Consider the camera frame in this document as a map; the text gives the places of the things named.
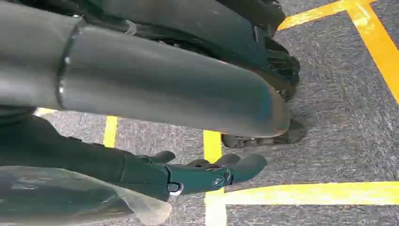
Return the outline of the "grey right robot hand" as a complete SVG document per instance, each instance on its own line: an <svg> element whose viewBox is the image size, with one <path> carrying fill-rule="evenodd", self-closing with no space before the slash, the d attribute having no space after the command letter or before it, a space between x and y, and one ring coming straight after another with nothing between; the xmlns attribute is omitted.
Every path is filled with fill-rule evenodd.
<svg viewBox="0 0 399 226"><path fill-rule="evenodd" d="M290 124L275 89L255 73L189 51L69 19L0 24L0 164L78 172L166 200L253 178L266 160L225 155L170 165L56 132L37 107L116 115L242 137Z"/></svg>

